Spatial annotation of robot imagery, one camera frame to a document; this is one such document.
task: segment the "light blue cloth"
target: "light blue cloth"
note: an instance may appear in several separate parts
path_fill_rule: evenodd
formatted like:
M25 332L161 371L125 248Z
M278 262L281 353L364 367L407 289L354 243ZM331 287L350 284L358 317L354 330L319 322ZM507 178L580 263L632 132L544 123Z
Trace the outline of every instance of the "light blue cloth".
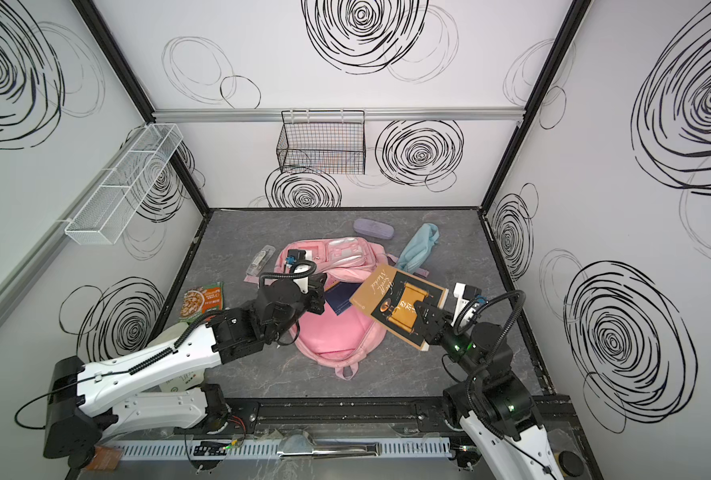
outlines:
M433 250L433 245L438 243L438 227L434 224L423 224L417 233L409 240L404 251L401 252L395 268L414 274Z

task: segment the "yellow book cover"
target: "yellow book cover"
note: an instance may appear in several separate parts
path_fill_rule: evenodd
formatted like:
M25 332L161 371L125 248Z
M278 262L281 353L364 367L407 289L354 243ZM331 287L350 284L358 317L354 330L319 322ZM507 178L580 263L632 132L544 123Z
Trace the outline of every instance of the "yellow book cover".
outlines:
M378 265L350 297L351 304L388 327L388 330L415 348L426 351L425 339L414 331L417 312L414 302L421 301L443 308L448 289L418 276L401 272L394 266Z

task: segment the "wall shelf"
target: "wall shelf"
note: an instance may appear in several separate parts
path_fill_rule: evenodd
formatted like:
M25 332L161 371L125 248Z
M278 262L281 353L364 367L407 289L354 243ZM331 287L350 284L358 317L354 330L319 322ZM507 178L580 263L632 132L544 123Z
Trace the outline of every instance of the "wall shelf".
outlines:
M182 142L176 124L149 124L65 227L79 245L112 245Z

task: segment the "dark blue book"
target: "dark blue book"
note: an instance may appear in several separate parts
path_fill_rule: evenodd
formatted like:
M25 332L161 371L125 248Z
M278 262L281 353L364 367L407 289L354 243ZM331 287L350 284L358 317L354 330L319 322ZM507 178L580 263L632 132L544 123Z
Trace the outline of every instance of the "dark blue book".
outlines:
M360 286L360 283L338 282L332 285L323 296L334 313L339 315L350 308L350 297Z

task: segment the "black frame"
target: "black frame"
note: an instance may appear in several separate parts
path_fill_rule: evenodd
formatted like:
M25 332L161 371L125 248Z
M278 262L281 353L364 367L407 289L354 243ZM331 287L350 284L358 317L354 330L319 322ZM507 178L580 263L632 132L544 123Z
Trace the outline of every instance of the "black frame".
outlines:
M102 49L108 62L114 70L114 73L120 80L121 84L126 89L127 93L134 105L140 112L143 120L146 122L154 122L154 108L150 103L148 96L142 89L139 81L134 76L129 63L120 51L118 44L115 42L107 24L102 19L100 12L92 0L72 0L73 5L82 16L84 23L92 33L94 40ZM542 101L544 100L547 91L550 89L550 84L557 70L561 66L563 57L565 56L569 46L582 22L583 16L591 5L592 0L573 0L568 10L568 13L563 20L561 29L558 32L550 54L547 57L545 65L537 78L537 83L525 107L525 115L523 121L515 128L515 131L507 144L504 155L497 166L495 176L488 187L480 207L441 207L435 210L477 210L481 227L485 231L487 242L491 248L491 252L495 257L495 264L499 271L502 283L508 290L513 290L514 285L510 274L507 272L507 267L493 235L491 227L488 225L486 213L494 204L497 192L500 190L504 179L510 167L515 160L523 140L526 138L527 132L531 127L534 119L539 113ZM150 339L154 338L161 330L163 330L168 316L174 307L177 300L180 288L184 282L185 276L188 273L190 264L193 262L201 238L206 230L209 221L211 220L214 211L221 209L209 208L204 196L201 194L194 179L190 175L188 168L185 167L182 158L178 153L175 153L171 158L170 163L182 181L188 194L196 204L198 211L203 216L201 225L199 226L194 242L188 249L174 283L164 303L155 325L152 329ZM336 210L394 210L395 208L386 207L353 207L341 208ZM406 210L428 210L432 207L407 207ZM313 209L226 209L226 210L313 210ZM571 399L568 396L555 394L552 381L544 367L541 353L533 338L531 327L525 314L522 314L518 319L518 325L523 335L523 340L526 343L527 350L531 355L537 378L540 379L543 390L547 393L545 396L535 396L534 401L537 403L542 416L545 420L567 420L569 421L575 438L580 443L581 451L586 462L591 470L591 475L597 480L602 480L600 469L593 456L590 444L584 435L582 426L577 418L577 414L571 404ZM231 398L230 404L236 407L236 412L244 418L247 429L251 432L257 425L262 425L263 422L280 422L286 425L294 424L294 422L308 422L311 420L316 422L339 422L342 417L346 417L348 422L398 422L408 428L407 433L412 432L443 432L445 436L450 436L456 439L466 437L464 433L453 432L448 427L442 425L437 420L437 414L440 412L441 397L414 397L414 398Z

